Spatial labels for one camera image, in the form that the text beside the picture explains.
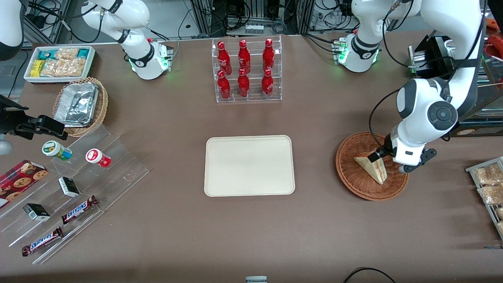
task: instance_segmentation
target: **brown table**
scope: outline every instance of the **brown table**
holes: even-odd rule
[[[391,52],[424,32],[388,35]],[[283,101],[217,105],[211,40],[184,41],[174,70],[139,79],[121,47],[96,45],[94,76],[107,88],[105,124],[151,172],[109,211],[42,265],[31,265],[0,236],[2,282],[342,282],[371,266],[397,282],[501,282],[503,251],[487,210],[464,168],[503,155],[501,138],[454,138],[385,202],[351,194],[334,169],[348,135],[366,131],[372,107],[407,81],[408,70],[383,52],[366,73],[334,66],[331,55],[301,36],[283,36]],[[51,114],[61,86],[26,84],[29,114]],[[399,122],[393,99],[375,114],[375,130]],[[214,136],[286,134],[292,139],[296,189],[291,195],[210,198],[204,194],[205,143]],[[21,159],[49,163],[48,136],[9,136]],[[371,271],[365,279],[388,282]]]

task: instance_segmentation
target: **round wicker basket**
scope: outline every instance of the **round wicker basket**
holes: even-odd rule
[[[93,83],[97,85],[100,88],[100,92],[98,93],[98,101],[96,102],[94,121],[91,124],[91,126],[87,128],[65,128],[65,131],[68,133],[68,135],[73,137],[81,137],[88,131],[92,130],[93,128],[101,126],[103,120],[105,120],[105,115],[107,114],[108,94],[107,90],[103,87],[100,81],[96,80],[95,78],[85,78],[85,79],[79,79],[75,82],[71,82],[68,85],[83,84],[83,83]],[[59,92],[59,95],[56,98],[56,102],[52,107],[52,115],[56,113],[56,109],[58,108],[59,99],[61,98],[62,93],[63,89],[61,89],[61,91]]]
[[[376,134],[380,143],[384,136]],[[378,184],[354,159],[358,154],[372,152],[378,148],[370,132],[355,133],[341,143],[336,153],[336,168],[342,182],[355,195],[368,200],[387,200],[403,191],[408,181],[408,174],[399,171],[400,165],[390,156],[383,158],[388,178],[384,184]]]

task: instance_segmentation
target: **acrylic bottle rack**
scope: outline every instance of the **acrylic bottle rack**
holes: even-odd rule
[[[272,38],[273,49],[274,49],[274,67],[272,69],[272,78],[274,80],[273,84],[273,94],[270,99],[265,99],[262,97],[262,78],[264,77],[264,70],[262,67],[262,53],[264,52],[266,39]],[[282,94],[282,46],[281,46],[281,36],[253,36],[245,37],[246,45],[250,51],[251,65],[252,69],[248,78],[250,81],[250,94],[247,98],[241,97],[239,95],[239,88],[237,85],[237,78],[239,77],[239,61],[237,55],[239,53],[239,38],[224,38],[212,40],[211,48],[211,59],[213,63],[213,80],[215,81],[215,96],[218,103],[231,103],[231,102],[266,102],[266,101],[281,101],[283,98]],[[230,56],[230,65],[232,67],[232,74],[227,76],[230,83],[230,100],[223,100],[220,91],[218,89],[218,76],[217,72],[220,70],[218,64],[218,48],[217,43],[223,41],[225,43],[225,49]]]
[[[52,159],[52,164],[46,166],[49,174],[44,179],[0,210],[2,236],[9,247],[19,250],[19,256],[24,246],[61,226],[64,234],[62,239],[52,241],[27,257],[33,264],[49,259],[148,173],[140,161],[122,145],[119,137],[103,125],[86,133],[69,148],[73,151],[69,160]],[[108,168],[86,161],[85,154],[92,148],[110,156],[112,163]],[[72,198],[63,194],[58,183],[61,176],[74,180],[80,191],[79,196]],[[96,196],[99,203],[63,225],[61,216],[92,195]],[[23,210],[27,203],[43,205],[51,215],[50,219],[45,222],[31,220]]]

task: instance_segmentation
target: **snack box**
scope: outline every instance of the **snack box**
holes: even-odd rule
[[[78,49],[88,49],[88,56],[86,58],[86,63],[84,65],[84,70],[82,71],[82,75],[80,77],[32,77],[31,69],[36,60],[39,59],[39,55],[41,52],[51,51],[59,48],[78,48]],[[88,77],[89,72],[91,71],[91,66],[93,65],[93,59],[95,56],[95,49],[89,45],[56,45],[56,46],[41,46],[33,49],[33,54],[30,58],[30,62],[28,63],[28,67],[26,68],[26,72],[24,75],[24,79],[32,84],[65,84],[68,82],[74,82],[79,79],[85,79]]]
[[[47,176],[47,169],[35,162],[23,160],[0,176],[0,208]]]

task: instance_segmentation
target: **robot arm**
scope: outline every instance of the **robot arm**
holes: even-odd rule
[[[383,29],[386,32],[384,18],[398,20],[405,16],[413,17],[419,12],[421,2],[422,0],[353,0],[351,9],[360,21],[360,28],[356,34],[339,40],[347,46],[338,50],[342,52],[339,64],[357,73],[368,70],[375,62],[377,49],[383,39]]]
[[[479,64],[478,47],[482,36],[477,36],[482,17],[478,0],[423,0],[421,12],[428,24],[454,41],[454,59],[458,63],[465,58],[471,61],[458,68],[449,81],[412,79],[399,90],[396,106],[403,120],[386,138],[386,152],[374,153],[369,159],[391,153],[395,162],[412,170],[424,163],[425,157],[432,157],[432,154],[429,157],[425,154],[426,143],[448,133],[457,122],[457,109],[467,98]]]
[[[14,57],[23,46],[23,19],[28,0],[0,1],[0,61]]]
[[[90,27],[101,30],[121,44],[138,76],[152,80],[171,67],[166,46],[149,42],[139,28],[146,27],[150,12],[141,0],[93,0],[81,8],[86,12],[94,4],[93,11],[83,16]]]

